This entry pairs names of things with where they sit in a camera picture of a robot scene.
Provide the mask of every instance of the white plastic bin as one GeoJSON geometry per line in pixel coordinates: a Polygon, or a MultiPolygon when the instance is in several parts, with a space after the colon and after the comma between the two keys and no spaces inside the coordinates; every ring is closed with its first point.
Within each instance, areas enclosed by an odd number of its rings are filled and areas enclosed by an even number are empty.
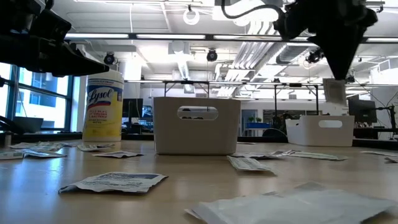
{"type": "Polygon", "coordinates": [[[302,146],[353,145],[354,116],[301,116],[299,120],[287,119],[289,143],[302,146]]]}
{"type": "Polygon", "coordinates": [[[236,151],[239,100],[154,98],[155,150],[158,154],[228,155],[236,151]],[[178,111],[182,106],[209,106],[215,112],[178,111]]]}

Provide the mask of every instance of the fluorescent light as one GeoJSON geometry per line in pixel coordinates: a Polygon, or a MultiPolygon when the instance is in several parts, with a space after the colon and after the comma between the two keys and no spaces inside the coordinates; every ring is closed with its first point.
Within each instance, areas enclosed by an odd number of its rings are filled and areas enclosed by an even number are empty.
{"type": "Polygon", "coordinates": [[[317,47],[318,45],[313,43],[286,43],[289,47],[317,47]]]}
{"type": "Polygon", "coordinates": [[[368,43],[372,42],[393,42],[398,43],[398,38],[388,38],[388,37],[371,37],[367,40],[368,43]]]}
{"type": "Polygon", "coordinates": [[[242,85],[243,82],[209,82],[209,84],[242,85]]]}
{"type": "MultiPolygon", "coordinates": [[[[136,0],[75,0],[75,2],[99,2],[99,3],[108,3],[108,4],[187,4],[186,1],[161,1],[161,0],[143,0],[143,1],[136,1],[136,0]]],[[[201,6],[201,2],[193,2],[189,1],[189,4],[195,6],[201,6]]]]}
{"type": "Polygon", "coordinates": [[[66,39],[128,39],[129,34],[67,34],[66,39]]]}
{"type": "MultiPolygon", "coordinates": [[[[307,43],[308,37],[296,37],[292,42],[307,43]]],[[[285,42],[279,35],[214,35],[215,40],[245,40],[245,41],[268,41],[268,42],[285,42]]]]}
{"type": "Polygon", "coordinates": [[[282,38],[280,36],[263,36],[263,35],[215,35],[215,40],[255,40],[255,41],[274,41],[280,42],[282,38]]]}
{"type": "Polygon", "coordinates": [[[159,80],[129,80],[128,83],[163,83],[159,80]]]}
{"type": "Polygon", "coordinates": [[[137,34],[137,39],[193,39],[203,40],[205,35],[189,35],[189,34],[137,34]]]}

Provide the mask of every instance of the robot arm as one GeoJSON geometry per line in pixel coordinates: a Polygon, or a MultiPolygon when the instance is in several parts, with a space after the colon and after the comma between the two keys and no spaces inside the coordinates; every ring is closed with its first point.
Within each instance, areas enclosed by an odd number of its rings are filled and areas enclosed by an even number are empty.
{"type": "Polygon", "coordinates": [[[55,77],[109,71],[63,41],[72,25],[51,12],[52,6],[53,0],[46,1],[40,13],[34,0],[0,1],[0,62],[55,77]]]}
{"type": "Polygon", "coordinates": [[[346,78],[366,29],[377,22],[376,13],[364,5],[364,0],[295,0],[285,6],[286,12],[265,4],[237,16],[228,15],[225,0],[221,3],[223,14],[229,19],[264,8],[278,12],[274,29],[284,40],[294,39],[306,29],[314,33],[308,41],[321,48],[337,80],[346,78]]]}

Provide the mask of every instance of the table surface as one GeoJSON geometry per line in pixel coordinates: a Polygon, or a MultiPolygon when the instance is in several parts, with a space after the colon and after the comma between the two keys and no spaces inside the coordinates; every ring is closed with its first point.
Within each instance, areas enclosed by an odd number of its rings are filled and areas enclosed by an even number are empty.
{"type": "MultiPolygon", "coordinates": [[[[315,181],[331,189],[398,201],[398,164],[385,156],[362,154],[355,147],[303,147],[291,144],[238,144],[238,152],[289,149],[348,156],[345,161],[299,157],[261,161],[277,169],[277,177],[238,172],[225,156],[159,156],[154,142],[122,141],[112,151],[141,152],[141,157],[94,157],[95,152],[63,148],[67,157],[0,161],[0,223],[201,223],[184,209],[243,195],[294,188],[315,181]],[[106,172],[168,175],[146,195],[64,193],[59,188],[106,172]]],[[[398,223],[398,208],[365,223],[398,223]]]]}

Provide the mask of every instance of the torn paper packet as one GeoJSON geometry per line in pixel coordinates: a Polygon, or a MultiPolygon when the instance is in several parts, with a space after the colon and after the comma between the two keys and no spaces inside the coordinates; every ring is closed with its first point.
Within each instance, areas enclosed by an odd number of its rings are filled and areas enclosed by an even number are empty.
{"type": "Polygon", "coordinates": [[[122,191],[130,193],[146,193],[167,176],[161,174],[131,174],[127,172],[109,172],[87,177],[86,179],[62,187],[58,192],[82,189],[94,192],[122,191]]]}
{"type": "Polygon", "coordinates": [[[391,156],[391,157],[398,157],[398,153],[393,153],[393,152],[374,152],[374,151],[362,151],[361,153],[366,153],[366,154],[375,154],[375,155],[380,155],[380,156],[391,156]]]}
{"type": "Polygon", "coordinates": [[[391,162],[391,163],[398,163],[398,159],[393,159],[393,158],[384,158],[386,161],[391,162]]]}
{"type": "Polygon", "coordinates": [[[234,153],[230,156],[240,158],[240,157],[245,157],[245,158],[252,158],[252,159],[276,159],[280,158],[282,156],[288,156],[295,153],[295,151],[276,151],[276,152],[268,152],[268,153],[256,153],[256,152],[250,152],[250,153],[234,153]]]}
{"type": "Polygon", "coordinates": [[[101,154],[93,154],[93,156],[123,158],[123,157],[143,156],[143,154],[134,153],[134,152],[126,152],[126,151],[118,151],[118,152],[107,152],[107,153],[101,153],[101,154]]]}
{"type": "Polygon", "coordinates": [[[16,150],[17,152],[21,152],[25,155],[28,156],[34,156],[34,157],[41,157],[41,158],[55,158],[55,157],[65,157],[67,155],[48,151],[48,150],[41,150],[41,151],[35,151],[31,149],[18,149],[16,150]]]}
{"type": "Polygon", "coordinates": [[[261,164],[259,161],[251,158],[235,158],[227,156],[228,160],[231,162],[232,166],[236,170],[241,171],[269,171],[275,174],[270,167],[261,164]]]}
{"type": "Polygon", "coordinates": [[[57,151],[63,148],[65,144],[66,143],[60,143],[60,142],[35,142],[35,143],[21,142],[19,144],[10,146],[10,148],[31,149],[35,151],[40,151],[40,150],[57,151]]]}
{"type": "Polygon", "coordinates": [[[396,205],[392,200],[326,189],[310,182],[285,192],[200,202],[188,211],[212,224],[342,224],[362,223],[396,205]]]}
{"type": "Polygon", "coordinates": [[[253,144],[257,144],[254,142],[237,142],[236,144],[247,144],[247,145],[253,145],[253,144]]]}
{"type": "Polygon", "coordinates": [[[301,158],[310,158],[310,159],[323,159],[329,161],[343,161],[348,159],[346,156],[334,156],[322,153],[313,153],[313,152],[301,152],[294,151],[294,154],[290,154],[289,156],[293,157],[301,157],[301,158]]]}
{"type": "Polygon", "coordinates": [[[9,146],[9,147],[12,149],[27,149],[27,148],[30,148],[30,147],[36,146],[36,145],[37,145],[37,143],[21,142],[21,143],[18,143],[13,146],[9,146]]]}
{"type": "Polygon", "coordinates": [[[24,155],[21,152],[2,152],[0,153],[0,160],[8,159],[23,159],[24,155]]]}
{"type": "Polygon", "coordinates": [[[334,78],[323,79],[323,89],[327,103],[346,106],[346,82],[345,80],[335,80],[334,78]]]}
{"type": "Polygon", "coordinates": [[[83,152],[95,152],[102,149],[110,149],[110,145],[79,144],[77,145],[77,148],[83,152]]]}

